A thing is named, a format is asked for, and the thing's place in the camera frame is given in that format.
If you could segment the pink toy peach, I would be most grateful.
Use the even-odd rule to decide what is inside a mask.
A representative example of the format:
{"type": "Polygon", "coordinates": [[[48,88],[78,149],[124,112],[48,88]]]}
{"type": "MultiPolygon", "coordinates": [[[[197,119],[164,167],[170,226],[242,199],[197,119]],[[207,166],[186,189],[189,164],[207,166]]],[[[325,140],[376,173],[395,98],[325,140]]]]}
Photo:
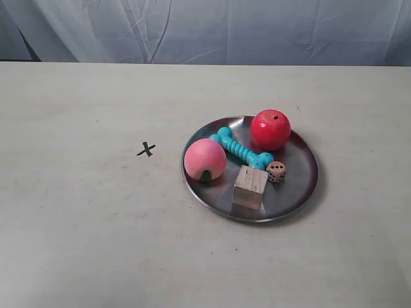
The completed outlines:
{"type": "Polygon", "coordinates": [[[194,180],[208,182],[220,177],[226,167],[224,149],[212,139],[199,139],[186,150],[184,169],[194,180]]]}

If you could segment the teal rubber bone toy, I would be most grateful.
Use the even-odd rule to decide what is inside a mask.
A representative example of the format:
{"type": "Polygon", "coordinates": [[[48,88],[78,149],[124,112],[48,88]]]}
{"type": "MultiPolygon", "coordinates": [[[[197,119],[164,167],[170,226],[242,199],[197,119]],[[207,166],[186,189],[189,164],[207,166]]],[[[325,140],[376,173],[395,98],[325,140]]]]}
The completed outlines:
{"type": "Polygon", "coordinates": [[[217,133],[212,134],[209,138],[216,141],[224,150],[244,161],[249,167],[265,170],[274,161],[274,156],[271,153],[257,154],[235,141],[229,127],[220,128],[217,133]]]}

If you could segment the small wooden cube block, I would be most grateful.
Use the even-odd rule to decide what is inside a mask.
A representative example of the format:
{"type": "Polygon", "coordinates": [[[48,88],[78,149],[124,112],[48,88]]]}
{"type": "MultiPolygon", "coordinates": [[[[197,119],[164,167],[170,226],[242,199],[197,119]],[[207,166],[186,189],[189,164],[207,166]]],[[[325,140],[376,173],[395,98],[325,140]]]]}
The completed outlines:
{"type": "Polygon", "coordinates": [[[259,211],[268,180],[264,170],[249,166],[241,166],[234,182],[233,203],[242,207],[259,211]]]}

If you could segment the red toy apple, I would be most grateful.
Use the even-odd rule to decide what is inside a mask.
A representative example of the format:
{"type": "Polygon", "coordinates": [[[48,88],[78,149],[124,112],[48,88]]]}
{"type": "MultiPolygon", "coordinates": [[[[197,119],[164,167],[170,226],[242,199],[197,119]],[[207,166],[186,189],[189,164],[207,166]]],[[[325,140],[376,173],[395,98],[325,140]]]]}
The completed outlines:
{"type": "Polygon", "coordinates": [[[268,109],[254,116],[250,125],[252,141],[262,150],[282,148],[291,135],[291,125],[284,113],[268,109]]]}

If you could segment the small wooden die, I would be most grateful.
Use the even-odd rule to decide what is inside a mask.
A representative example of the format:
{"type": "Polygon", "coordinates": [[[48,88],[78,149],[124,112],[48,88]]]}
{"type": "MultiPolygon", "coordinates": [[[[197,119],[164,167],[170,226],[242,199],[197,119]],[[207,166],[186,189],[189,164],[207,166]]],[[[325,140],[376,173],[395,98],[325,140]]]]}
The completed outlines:
{"type": "Polygon", "coordinates": [[[272,183],[282,182],[286,176],[285,165],[276,160],[267,166],[266,172],[268,173],[268,180],[272,183]]]}

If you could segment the round grey metal plate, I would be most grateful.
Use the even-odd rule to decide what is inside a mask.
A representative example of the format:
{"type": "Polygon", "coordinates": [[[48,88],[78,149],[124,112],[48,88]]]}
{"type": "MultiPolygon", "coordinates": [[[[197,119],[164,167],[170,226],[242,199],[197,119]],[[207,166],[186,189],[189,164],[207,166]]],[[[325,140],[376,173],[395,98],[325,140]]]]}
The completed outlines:
{"type": "Polygon", "coordinates": [[[184,181],[201,204],[221,216],[246,223],[281,219],[301,209],[314,193],[319,179],[317,159],[306,141],[295,131],[280,150],[272,152],[286,167],[286,176],[278,184],[267,183],[259,211],[233,203],[234,182],[241,160],[227,154],[227,165],[220,177],[210,182],[191,179],[182,169],[184,181]]]}

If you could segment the black X tape mark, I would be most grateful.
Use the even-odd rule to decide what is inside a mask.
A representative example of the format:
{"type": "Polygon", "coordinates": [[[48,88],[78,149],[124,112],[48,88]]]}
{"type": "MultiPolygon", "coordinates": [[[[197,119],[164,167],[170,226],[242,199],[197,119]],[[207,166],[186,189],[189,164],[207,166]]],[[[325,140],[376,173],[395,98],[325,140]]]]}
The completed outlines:
{"type": "Polygon", "coordinates": [[[142,142],[143,149],[138,152],[136,155],[141,156],[143,154],[147,155],[147,157],[151,157],[153,155],[152,150],[156,147],[155,144],[149,145],[146,141],[142,142]]]}

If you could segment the white fabric backdrop curtain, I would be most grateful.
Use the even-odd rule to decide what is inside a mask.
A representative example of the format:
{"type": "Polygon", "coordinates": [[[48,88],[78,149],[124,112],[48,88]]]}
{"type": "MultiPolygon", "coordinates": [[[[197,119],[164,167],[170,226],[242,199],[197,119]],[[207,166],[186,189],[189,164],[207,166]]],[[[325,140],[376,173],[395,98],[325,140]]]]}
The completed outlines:
{"type": "Polygon", "coordinates": [[[409,1],[2,1],[1,58],[410,65],[409,1]]]}

